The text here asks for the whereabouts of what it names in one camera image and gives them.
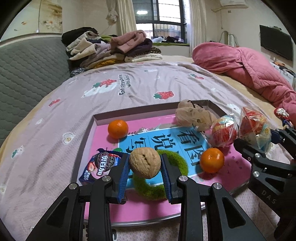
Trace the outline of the blue surprise egg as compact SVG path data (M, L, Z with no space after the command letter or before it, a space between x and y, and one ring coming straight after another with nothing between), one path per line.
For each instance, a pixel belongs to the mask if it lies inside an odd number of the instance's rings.
M271 130L267 118L257 109L241 109L238 137L267 153L271 144Z

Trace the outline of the brown walnut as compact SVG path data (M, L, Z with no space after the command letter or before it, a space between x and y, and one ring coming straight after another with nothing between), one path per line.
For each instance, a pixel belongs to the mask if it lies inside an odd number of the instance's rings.
M160 171L161 158L153 148L136 148L130 153L129 166L136 176L151 179Z

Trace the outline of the orange mandarin fruit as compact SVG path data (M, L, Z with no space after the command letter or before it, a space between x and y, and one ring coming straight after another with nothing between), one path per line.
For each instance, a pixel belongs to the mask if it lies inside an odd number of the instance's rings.
M225 162L224 154L217 148L209 148L200 157L200 166L206 173L217 173Z

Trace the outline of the small santa figurine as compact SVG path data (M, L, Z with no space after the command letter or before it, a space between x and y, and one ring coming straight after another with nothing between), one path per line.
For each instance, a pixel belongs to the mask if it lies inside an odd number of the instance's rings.
M276 108L274 110L274 115L281 120L282 126L284 128L293 128L293 124L290 120L290 115L284 108Z

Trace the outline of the blue Oreo cookie packet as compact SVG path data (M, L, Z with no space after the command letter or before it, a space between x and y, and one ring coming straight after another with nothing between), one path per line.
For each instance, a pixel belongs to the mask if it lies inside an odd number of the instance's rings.
M97 179L107 175L112 167L121 162L123 152L98 149L84 168L79 182L82 185L92 184Z

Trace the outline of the red wrapped surprise egg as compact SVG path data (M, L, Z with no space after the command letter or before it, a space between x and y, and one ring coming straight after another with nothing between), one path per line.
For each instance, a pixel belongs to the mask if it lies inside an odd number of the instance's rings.
M218 118L210 128L209 140L213 147L227 148L231 146L238 134L238 124L234 114Z

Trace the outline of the small orange mandarin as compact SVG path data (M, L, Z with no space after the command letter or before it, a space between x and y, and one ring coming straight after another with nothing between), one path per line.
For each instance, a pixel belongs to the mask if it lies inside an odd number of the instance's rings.
M123 120L113 120L108 125L108 134L114 139L124 138L128 134L128 124Z

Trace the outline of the beige plush toy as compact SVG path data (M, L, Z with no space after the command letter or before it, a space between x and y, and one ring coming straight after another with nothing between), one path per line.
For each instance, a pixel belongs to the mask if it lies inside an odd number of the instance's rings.
M191 100L179 102L175 118L180 126L194 127L197 132L205 132L217 120L217 117Z

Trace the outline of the pink quilted blanket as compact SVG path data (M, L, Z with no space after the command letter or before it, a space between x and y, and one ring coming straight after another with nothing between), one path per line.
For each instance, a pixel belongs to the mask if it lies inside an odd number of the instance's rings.
M290 83L259 52L217 42L198 45L192 52L198 66L225 74L257 92L275 108L283 108L295 125L295 91Z

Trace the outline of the pink strawberry print bedsheet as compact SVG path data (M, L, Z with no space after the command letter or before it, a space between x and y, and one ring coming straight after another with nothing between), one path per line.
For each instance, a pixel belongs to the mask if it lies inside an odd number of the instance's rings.
M44 98L11 132L1 147L1 219L15 240L31 228L70 183L75 158L95 114L207 99L226 113L243 106L262 111L272 126L280 121L273 106L258 95L242 93L239 83L188 62L151 61L89 70L65 81Z

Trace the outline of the pile of folded clothes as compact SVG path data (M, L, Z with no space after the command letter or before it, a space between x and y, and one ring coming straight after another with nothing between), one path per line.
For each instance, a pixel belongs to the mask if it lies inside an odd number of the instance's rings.
M70 76L118 63L161 60L162 52L152 45L143 30L121 36L100 36L94 28L82 27L65 32L62 43L69 57Z

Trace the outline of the white air conditioner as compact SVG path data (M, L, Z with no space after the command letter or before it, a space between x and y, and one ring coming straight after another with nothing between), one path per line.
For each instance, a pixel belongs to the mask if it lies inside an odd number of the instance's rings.
M245 0L220 0L224 8L248 8Z

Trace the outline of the grey quilted headboard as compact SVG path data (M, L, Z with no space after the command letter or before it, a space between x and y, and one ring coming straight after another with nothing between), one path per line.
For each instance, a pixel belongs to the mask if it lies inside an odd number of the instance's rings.
M52 90L70 77L60 35L28 35L1 43L1 142Z

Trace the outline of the cream left curtain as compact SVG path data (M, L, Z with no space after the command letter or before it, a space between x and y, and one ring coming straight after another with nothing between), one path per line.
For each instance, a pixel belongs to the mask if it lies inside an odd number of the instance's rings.
M116 26L118 35L137 29L132 0L109 0L106 3L108 8L106 19L110 26Z

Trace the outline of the white cabinet doors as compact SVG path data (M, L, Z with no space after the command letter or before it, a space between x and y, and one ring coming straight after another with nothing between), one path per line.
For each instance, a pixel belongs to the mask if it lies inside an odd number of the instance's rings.
M9 24L1 40L34 33L59 33L62 27L61 1L31 1Z

